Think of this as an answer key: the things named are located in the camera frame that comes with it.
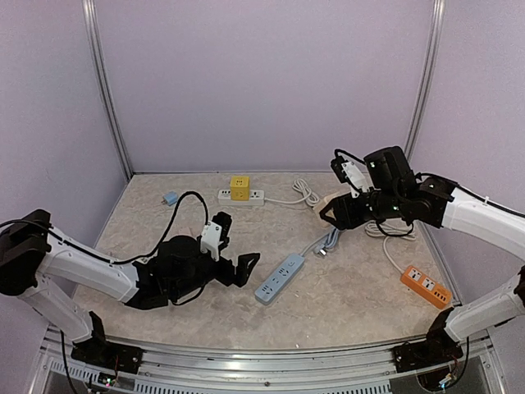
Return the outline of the beige cube socket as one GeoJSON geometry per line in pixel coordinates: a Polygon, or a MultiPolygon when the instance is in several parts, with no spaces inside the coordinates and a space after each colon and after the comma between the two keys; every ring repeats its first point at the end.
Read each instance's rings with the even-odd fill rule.
{"type": "Polygon", "coordinates": [[[320,199],[320,201],[313,207],[313,212],[315,213],[315,216],[317,220],[319,221],[319,224],[322,228],[329,228],[331,225],[329,222],[326,222],[323,219],[321,219],[320,212],[322,211],[323,208],[325,208],[328,205],[328,203],[332,199],[334,199],[335,197],[339,197],[340,195],[341,195],[340,192],[335,192],[330,195],[326,195],[322,199],[320,199]]]}

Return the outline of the blue power strip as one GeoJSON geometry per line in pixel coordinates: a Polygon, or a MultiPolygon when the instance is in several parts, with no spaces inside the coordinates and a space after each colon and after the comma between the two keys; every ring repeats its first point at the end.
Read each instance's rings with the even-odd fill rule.
{"type": "Polygon", "coordinates": [[[256,289],[255,299],[263,305],[271,304],[303,268],[308,254],[325,256],[328,251],[335,248],[339,237],[340,230],[332,227],[328,233],[306,246],[301,252],[289,254],[256,289]]]}

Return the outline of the white power strip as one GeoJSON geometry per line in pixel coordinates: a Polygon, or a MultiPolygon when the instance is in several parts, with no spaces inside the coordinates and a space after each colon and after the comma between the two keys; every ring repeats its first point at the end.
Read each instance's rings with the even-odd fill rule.
{"type": "Polygon", "coordinates": [[[274,199],[268,197],[266,192],[262,189],[253,189],[249,178],[250,196],[248,201],[233,201],[231,199],[230,184],[227,189],[220,189],[217,192],[217,202],[221,206],[227,207],[262,207],[265,203],[279,204],[283,206],[294,206],[298,204],[305,204],[313,208],[319,201],[319,195],[310,187],[310,185],[302,178],[296,179],[292,184],[292,190],[300,195],[295,200],[274,199]]]}

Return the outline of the yellow cube socket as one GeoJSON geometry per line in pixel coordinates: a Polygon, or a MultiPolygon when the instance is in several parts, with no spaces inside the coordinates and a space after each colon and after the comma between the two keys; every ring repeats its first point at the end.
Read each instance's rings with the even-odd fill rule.
{"type": "Polygon", "coordinates": [[[248,201],[250,196],[249,176],[233,176],[230,191],[233,201],[248,201]]]}

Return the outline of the orange power strip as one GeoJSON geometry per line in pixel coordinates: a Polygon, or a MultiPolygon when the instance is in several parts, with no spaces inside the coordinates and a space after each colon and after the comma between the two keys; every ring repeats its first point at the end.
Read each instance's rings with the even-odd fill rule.
{"type": "Polygon", "coordinates": [[[452,301],[452,293],[446,287],[436,282],[424,272],[409,265],[401,268],[390,255],[388,242],[395,238],[405,241],[415,241],[413,227],[403,229],[389,224],[368,223],[364,228],[365,233],[372,238],[382,238],[382,250],[390,264],[399,272],[400,281],[411,291],[421,296],[439,310],[445,309],[452,301]]]}

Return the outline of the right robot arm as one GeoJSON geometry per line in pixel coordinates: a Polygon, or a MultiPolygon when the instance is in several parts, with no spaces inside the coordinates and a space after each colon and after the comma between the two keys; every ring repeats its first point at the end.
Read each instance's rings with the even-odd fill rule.
{"type": "MultiPolygon", "coordinates": [[[[349,193],[332,198],[320,210],[321,220],[340,231],[368,222],[381,225],[400,219],[419,221],[474,236],[519,259],[524,257],[524,216],[443,176],[414,173],[399,146],[379,149],[360,159],[372,181],[365,189],[354,182],[354,156],[336,149],[332,171],[349,193]]],[[[427,364],[437,364],[470,335],[524,314],[524,273],[474,301],[440,313],[419,347],[427,364]]]]}

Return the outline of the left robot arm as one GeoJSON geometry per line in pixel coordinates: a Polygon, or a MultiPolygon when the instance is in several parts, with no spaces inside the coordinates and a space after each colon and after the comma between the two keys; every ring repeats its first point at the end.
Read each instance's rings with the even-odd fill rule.
{"type": "Polygon", "coordinates": [[[228,246],[231,216],[220,212],[205,223],[197,238],[173,236],[152,253],[115,260],[78,244],[50,223],[49,212],[37,209],[1,225],[1,292],[23,300],[60,328],[75,349],[94,363],[115,356],[102,319],[77,305],[53,277],[92,288],[137,310],[182,306],[198,298],[209,282],[244,286],[260,260],[258,253],[236,261],[221,256],[228,246]]]}

